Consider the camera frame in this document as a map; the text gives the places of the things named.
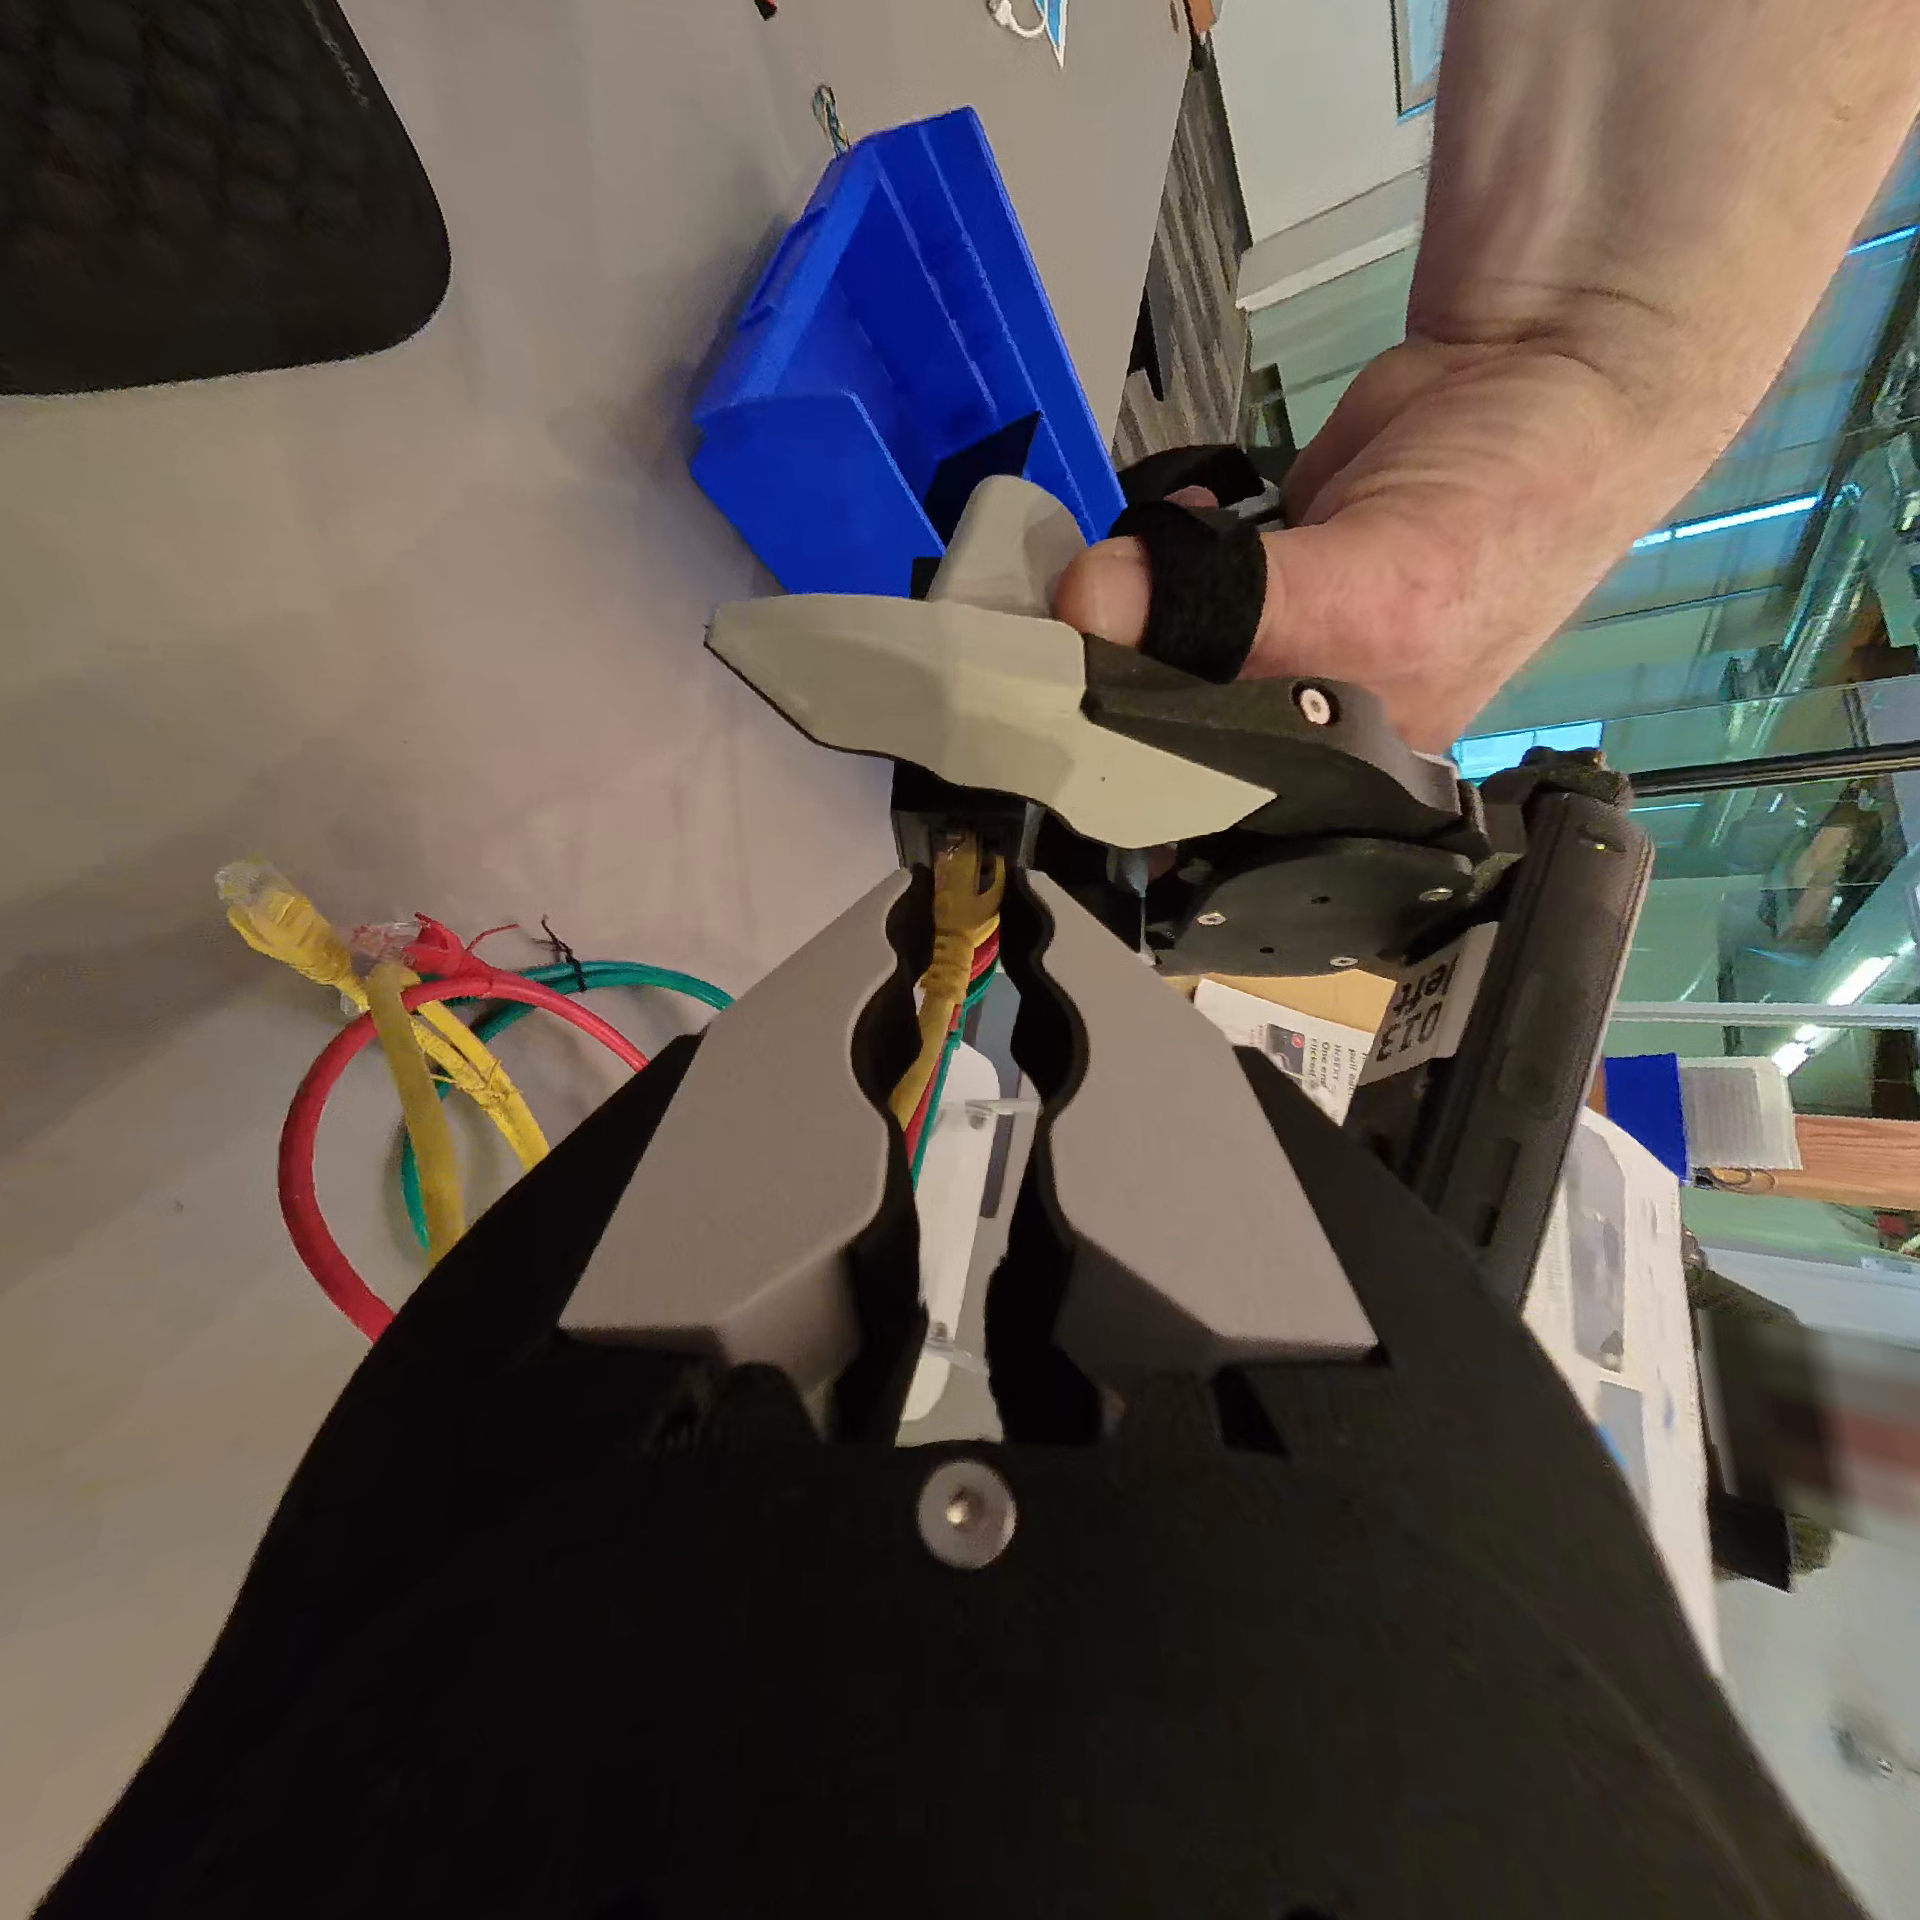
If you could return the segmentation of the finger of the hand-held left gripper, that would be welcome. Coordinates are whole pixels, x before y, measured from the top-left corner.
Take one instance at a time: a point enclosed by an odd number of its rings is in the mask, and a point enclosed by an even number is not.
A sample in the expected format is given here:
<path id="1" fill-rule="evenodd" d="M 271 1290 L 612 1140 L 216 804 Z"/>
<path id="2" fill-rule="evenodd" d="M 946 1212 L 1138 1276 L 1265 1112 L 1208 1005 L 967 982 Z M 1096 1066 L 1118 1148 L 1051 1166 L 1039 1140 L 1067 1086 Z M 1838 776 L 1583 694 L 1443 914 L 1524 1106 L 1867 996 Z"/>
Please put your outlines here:
<path id="1" fill-rule="evenodd" d="M 940 557 L 915 559 L 910 597 L 1022 617 L 1051 617 L 1067 566 L 1089 551 L 1055 494 L 1020 476 L 983 478 Z"/>
<path id="2" fill-rule="evenodd" d="M 1276 798 L 1090 719 L 1083 637 L 1050 617 L 783 594 L 720 605 L 707 646 L 817 745 L 1033 802 L 1105 846 L 1225 831 Z"/>

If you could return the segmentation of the blue storage crate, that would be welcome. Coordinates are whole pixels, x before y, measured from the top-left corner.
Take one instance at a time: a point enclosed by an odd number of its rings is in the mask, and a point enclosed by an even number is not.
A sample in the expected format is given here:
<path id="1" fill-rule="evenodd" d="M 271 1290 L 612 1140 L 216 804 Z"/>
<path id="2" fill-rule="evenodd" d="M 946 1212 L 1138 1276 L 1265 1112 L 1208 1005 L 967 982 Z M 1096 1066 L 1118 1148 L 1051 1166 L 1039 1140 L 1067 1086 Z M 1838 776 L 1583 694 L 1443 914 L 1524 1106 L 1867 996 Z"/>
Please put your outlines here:
<path id="1" fill-rule="evenodd" d="M 1692 1182 L 1686 1081 L 1679 1056 L 1627 1054 L 1601 1063 L 1604 1116 L 1681 1184 Z"/>

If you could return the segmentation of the blue plastic bin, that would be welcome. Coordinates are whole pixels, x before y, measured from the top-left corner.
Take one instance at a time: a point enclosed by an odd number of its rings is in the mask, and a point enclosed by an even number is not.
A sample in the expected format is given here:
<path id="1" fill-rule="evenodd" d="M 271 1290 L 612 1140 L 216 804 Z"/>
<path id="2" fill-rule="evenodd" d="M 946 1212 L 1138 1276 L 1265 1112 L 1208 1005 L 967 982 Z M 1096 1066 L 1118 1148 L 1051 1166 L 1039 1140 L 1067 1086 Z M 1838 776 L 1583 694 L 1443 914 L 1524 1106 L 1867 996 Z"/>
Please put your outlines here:
<path id="1" fill-rule="evenodd" d="M 938 461 L 1039 410 L 1025 478 L 1103 538 L 1120 478 L 975 106 L 835 158 L 690 405 L 689 468 L 784 592 L 910 597 Z"/>

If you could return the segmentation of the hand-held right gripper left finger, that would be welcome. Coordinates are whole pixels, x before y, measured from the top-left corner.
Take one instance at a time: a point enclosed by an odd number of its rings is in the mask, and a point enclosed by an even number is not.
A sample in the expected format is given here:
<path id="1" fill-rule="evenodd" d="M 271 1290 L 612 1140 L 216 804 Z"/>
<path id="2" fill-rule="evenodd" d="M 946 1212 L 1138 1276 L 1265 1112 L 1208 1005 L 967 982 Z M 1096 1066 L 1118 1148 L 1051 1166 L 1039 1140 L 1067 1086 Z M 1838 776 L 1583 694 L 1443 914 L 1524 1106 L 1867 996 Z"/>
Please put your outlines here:
<path id="1" fill-rule="evenodd" d="M 928 870 L 900 870 L 699 1036 L 563 1312 L 583 1338 L 776 1366 L 894 1444 L 928 1330 L 892 1095 L 919 1056 Z"/>

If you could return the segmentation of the person's left hand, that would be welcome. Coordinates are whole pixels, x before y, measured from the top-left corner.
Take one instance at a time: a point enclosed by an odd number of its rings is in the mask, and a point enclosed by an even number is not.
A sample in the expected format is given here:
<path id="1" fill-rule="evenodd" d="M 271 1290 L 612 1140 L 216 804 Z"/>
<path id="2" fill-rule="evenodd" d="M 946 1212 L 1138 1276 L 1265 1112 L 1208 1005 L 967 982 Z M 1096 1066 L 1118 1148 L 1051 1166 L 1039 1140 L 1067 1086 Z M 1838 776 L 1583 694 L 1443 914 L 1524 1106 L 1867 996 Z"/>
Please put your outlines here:
<path id="1" fill-rule="evenodd" d="M 1055 594 L 1080 633 L 1192 671 L 1327 677 L 1448 748 L 1737 431 L 1698 340 L 1647 311 L 1416 333 L 1368 367 L 1290 480 L 1288 525 L 1118 535 Z"/>

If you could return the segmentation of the instruction sheet on stand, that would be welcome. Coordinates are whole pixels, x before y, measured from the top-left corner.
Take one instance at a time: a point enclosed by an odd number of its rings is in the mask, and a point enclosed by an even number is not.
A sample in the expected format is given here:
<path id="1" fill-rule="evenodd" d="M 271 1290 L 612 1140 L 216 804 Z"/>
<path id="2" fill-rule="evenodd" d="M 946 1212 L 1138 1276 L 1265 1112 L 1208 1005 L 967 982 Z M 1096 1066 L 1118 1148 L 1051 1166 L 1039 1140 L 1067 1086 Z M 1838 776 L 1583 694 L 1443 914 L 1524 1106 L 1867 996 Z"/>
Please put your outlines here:
<path id="1" fill-rule="evenodd" d="M 1328 1233 L 1378 1333 L 1377 1366 L 1335 1366 L 1387 1418 L 1387 1474 L 1416 1510 L 1500 1575 L 1602 1624 L 1651 1616 L 1631 1569 L 1660 1565 L 1664 1609 L 1722 1678 L 1711 1424 L 1675 1176 L 1583 1112 L 1523 1303 L 1383 1167 L 1334 1205 Z"/>

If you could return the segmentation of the black bin divider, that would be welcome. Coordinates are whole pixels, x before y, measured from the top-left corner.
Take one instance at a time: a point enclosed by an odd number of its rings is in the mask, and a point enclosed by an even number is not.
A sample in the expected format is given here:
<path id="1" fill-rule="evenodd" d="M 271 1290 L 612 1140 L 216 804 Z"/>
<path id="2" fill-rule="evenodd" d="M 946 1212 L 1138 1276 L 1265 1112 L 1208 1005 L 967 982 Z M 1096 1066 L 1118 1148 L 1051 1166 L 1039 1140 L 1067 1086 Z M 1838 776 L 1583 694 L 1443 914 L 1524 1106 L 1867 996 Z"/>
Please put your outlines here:
<path id="1" fill-rule="evenodd" d="M 1028 410 L 938 461 L 923 494 L 923 513 L 944 545 L 952 544 L 978 487 L 1002 476 L 1025 478 L 1041 425 L 1043 415 Z"/>

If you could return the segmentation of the acrylic sign holder with paper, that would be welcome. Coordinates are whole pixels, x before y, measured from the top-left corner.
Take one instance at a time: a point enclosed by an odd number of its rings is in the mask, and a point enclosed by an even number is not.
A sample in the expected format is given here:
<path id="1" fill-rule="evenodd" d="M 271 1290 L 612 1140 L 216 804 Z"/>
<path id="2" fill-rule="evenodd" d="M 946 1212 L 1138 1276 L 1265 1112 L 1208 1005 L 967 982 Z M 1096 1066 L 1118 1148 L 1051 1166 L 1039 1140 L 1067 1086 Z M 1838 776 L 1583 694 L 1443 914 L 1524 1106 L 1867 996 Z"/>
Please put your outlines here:
<path id="1" fill-rule="evenodd" d="M 1322 975 L 1200 975 L 1194 991 L 1222 986 L 1291 1010 L 1295 1015 L 1345 1023 L 1375 1036 L 1386 1017 L 1395 980 L 1359 969 Z"/>

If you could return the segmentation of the black network switch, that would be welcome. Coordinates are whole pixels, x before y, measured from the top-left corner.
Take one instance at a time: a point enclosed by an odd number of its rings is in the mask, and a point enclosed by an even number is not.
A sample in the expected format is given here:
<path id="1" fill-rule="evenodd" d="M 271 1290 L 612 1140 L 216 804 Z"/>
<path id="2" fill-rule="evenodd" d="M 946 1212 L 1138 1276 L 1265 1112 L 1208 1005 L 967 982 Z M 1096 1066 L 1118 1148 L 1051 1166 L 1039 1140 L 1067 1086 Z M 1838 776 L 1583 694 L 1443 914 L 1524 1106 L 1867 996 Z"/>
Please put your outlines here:
<path id="1" fill-rule="evenodd" d="M 952 784 L 912 760 L 896 760 L 892 788 L 896 848 L 905 865 L 972 846 L 978 879 L 1031 868 L 1056 879 L 1126 944 L 1146 944 L 1146 889 L 1168 863 L 1168 846 L 1123 848 L 1089 837 L 1041 802 L 996 788 Z"/>

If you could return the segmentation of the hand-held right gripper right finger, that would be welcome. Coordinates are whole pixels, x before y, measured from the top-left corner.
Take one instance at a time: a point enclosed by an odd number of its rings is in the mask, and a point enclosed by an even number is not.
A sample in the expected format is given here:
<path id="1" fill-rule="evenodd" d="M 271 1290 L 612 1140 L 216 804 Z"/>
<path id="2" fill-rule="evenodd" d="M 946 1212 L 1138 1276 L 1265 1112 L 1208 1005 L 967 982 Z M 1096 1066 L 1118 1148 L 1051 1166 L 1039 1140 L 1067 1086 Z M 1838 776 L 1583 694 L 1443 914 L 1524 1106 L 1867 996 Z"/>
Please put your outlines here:
<path id="1" fill-rule="evenodd" d="M 1083 1446 L 1160 1380 L 1359 1361 L 1378 1335 L 1246 1060 L 1066 887 L 1008 878 L 1041 1100 L 985 1305 L 1002 1437 Z"/>

